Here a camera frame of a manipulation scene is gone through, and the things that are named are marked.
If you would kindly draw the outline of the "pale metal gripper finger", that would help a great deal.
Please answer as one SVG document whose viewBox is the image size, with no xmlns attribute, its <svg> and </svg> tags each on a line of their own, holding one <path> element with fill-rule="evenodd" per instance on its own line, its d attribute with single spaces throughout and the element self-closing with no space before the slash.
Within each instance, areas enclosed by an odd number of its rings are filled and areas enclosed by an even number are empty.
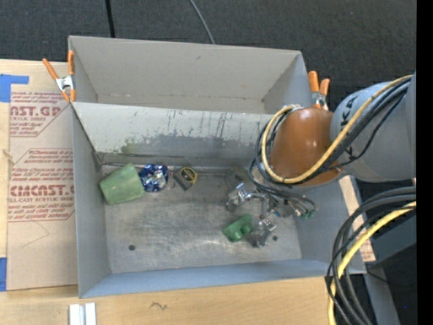
<svg viewBox="0 0 433 325">
<path fill-rule="evenodd" d="M 255 195 L 255 191 L 249 191 L 246 189 L 244 183 L 239 183 L 228 193 L 228 199 L 225 204 L 226 209 L 232 213 L 242 207 L 247 201 L 253 199 Z"/>
<path fill-rule="evenodd" d="M 276 225 L 270 219 L 262 219 L 250 234 L 250 242 L 253 247 L 262 248 L 266 245 L 268 237 L 276 229 Z"/>
</svg>

